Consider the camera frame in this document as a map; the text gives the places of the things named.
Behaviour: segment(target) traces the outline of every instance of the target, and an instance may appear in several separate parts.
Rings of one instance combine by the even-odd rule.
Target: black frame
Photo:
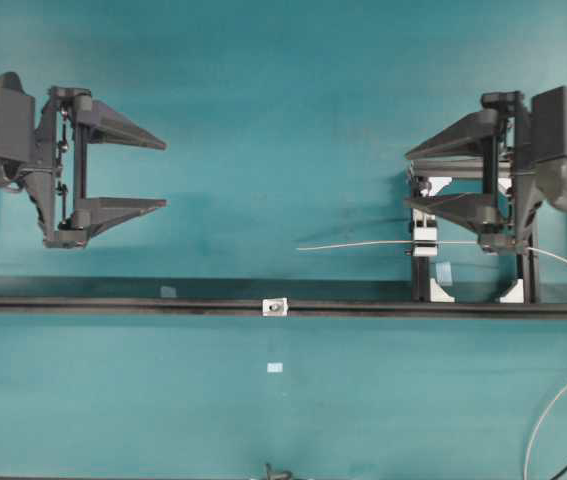
[[[567,319],[567,304],[430,303],[424,298],[424,279],[429,265],[423,259],[414,264],[412,302],[324,301],[289,299],[288,316],[295,317],[471,317],[480,319],[538,318]],[[165,298],[82,298],[0,296],[0,313],[38,314],[166,314],[262,316],[262,301],[255,299],[165,299]]]

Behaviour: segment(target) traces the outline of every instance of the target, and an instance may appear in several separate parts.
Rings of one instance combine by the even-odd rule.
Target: white bracket
[[[264,298],[264,317],[287,317],[287,298]]]
[[[499,178],[499,192],[505,195],[510,188],[512,188],[511,178]]]
[[[454,303],[456,299],[441,288],[436,280],[430,278],[430,301],[442,303]]]
[[[498,301],[499,303],[524,303],[525,289],[523,287],[523,279],[519,278]]]

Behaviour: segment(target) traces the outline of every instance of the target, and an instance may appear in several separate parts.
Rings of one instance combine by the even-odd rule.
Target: gripper jaw
[[[481,139],[496,135],[499,113],[486,108],[466,115],[405,154],[408,160],[437,157],[480,157]]]
[[[36,206],[43,243],[51,248],[85,247],[89,240],[128,220],[164,207],[165,200],[89,198],[89,144],[113,143],[165,150],[167,145],[85,88],[51,87],[39,126],[34,128],[34,98],[14,72],[0,75],[0,188],[25,190]],[[59,118],[62,137],[59,137]],[[69,215],[67,187],[61,181],[62,157],[69,150],[66,127],[73,130],[74,191]],[[63,218],[56,221],[56,197]]]
[[[486,225],[500,222],[500,213],[492,203],[492,196],[483,193],[412,197],[405,200],[409,208],[420,210],[456,223],[474,233],[481,233]]]

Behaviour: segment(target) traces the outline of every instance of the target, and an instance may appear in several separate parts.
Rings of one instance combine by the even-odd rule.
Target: teal surface
[[[565,383],[567,322],[0,316],[0,474],[517,479]]]
[[[400,248],[294,248],[406,238],[403,153],[484,91],[567,84],[567,1],[0,1],[6,70],[39,106],[52,84],[89,87],[170,145],[93,148],[90,194],[169,207],[85,251],[45,250],[27,198],[0,193],[11,292],[32,277],[400,281]],[[541,246],[567,256],[567,216],[541,217]],[[511,271],[467,247],[446,259],[456,284]],[[0,315],[0,474],[243,478],[270,461],[318,479],[515,479],[565,382],[567,322]],[[548,478],[567,462],[567,396],[539,440]]]

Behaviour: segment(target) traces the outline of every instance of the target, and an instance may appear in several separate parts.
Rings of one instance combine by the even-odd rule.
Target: white clip
[[[519,278],[514,282],[498,301],[499,303],[525,303],[525,286],[523,279]]]
[[[453,296],[448,295],[448,293],[441,288],[436,280],[430,278],[430,301],[454,303],[456,299]]]
[[[264,298],[264,317],[287,317],[287,298]]]

